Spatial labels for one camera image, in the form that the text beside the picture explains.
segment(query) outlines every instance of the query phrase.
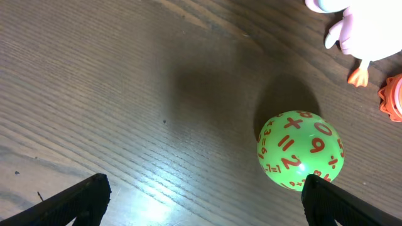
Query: ball with red numbers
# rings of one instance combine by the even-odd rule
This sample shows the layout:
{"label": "ball with red numbers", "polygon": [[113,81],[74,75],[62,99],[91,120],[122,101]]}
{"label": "ball with red numbers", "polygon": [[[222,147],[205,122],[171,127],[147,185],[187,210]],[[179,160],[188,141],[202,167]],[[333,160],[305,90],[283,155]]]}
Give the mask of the ball with red numbers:
{"label": "ball with red numbers", "polygon": [[320,116],[301,110],[271,118],[259,134],[257,154],[269,178],[296,191],[303,189],[309,174],[334,180],[345,160],[337,131]]}

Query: wood grain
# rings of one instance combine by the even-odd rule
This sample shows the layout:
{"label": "wood grain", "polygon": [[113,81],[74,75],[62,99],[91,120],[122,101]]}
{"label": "wood grain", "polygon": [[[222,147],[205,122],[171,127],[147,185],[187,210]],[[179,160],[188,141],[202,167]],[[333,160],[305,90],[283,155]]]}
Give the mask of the wood grain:
{"label": "wood grain", "polygon": [[336,15],[291,0],[0,6],[0,219],[99,172],[103,225],[306,225],[255,150],[291,109],[337,128],[337,186],[402,218],[402,127],[376,94],[402,56],[348,85],[354,59],[323,46]]}

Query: toy leg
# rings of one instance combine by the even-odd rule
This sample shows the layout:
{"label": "toy leg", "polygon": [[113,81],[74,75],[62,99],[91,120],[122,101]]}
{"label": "toy leg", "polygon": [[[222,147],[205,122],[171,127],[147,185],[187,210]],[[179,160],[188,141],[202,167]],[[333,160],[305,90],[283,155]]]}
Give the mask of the toy leg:
{"label": "toy leg", "polygon": [[350,75],[347,83],[352,84],[356,87],[363,86],[366,87],[369,83],[369,68],[370,61],[369,60],[362,60],[360,62],[360,66],[356,69],[352,75]]}
{"label": "toy leg", "polygon": [[340,31],[342,30],[343,25],[344,21],[341,20],[329,29],[329,33],[327,37],[325,37],[325,43],[324,43],[327,49],[331,48],[335,44],[335,42],[339,39]]}

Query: orange webbed foot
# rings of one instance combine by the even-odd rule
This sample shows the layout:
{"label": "orange webbed foot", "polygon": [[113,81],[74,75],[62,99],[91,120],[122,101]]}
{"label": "orange webbed foot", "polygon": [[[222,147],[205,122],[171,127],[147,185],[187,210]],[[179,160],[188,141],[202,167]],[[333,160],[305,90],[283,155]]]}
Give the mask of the orange webbed foot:
{"label": "orange webbed foot", "polygon": [[352,84],[356,87],[366,87],[369,83],[369,71],[358,68],[352,73],[352,75],[350,75],[347,83]]}

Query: wooden surface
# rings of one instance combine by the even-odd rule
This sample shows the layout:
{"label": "wooden surface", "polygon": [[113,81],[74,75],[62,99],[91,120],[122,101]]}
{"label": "wooden surface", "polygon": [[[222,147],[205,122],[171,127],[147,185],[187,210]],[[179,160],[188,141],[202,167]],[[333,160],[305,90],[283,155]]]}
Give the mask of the wooden surface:
{"label": "wooden surface", "polygon": [[402,218],[402,124],[376,92],[401,55],[356,63],[339,15],[290,0],[0,1],[0,218],[94,173],[103,225],[306,225],[300,193],[261,171],[259,128],[311,110],[347,157],[334,183]]}

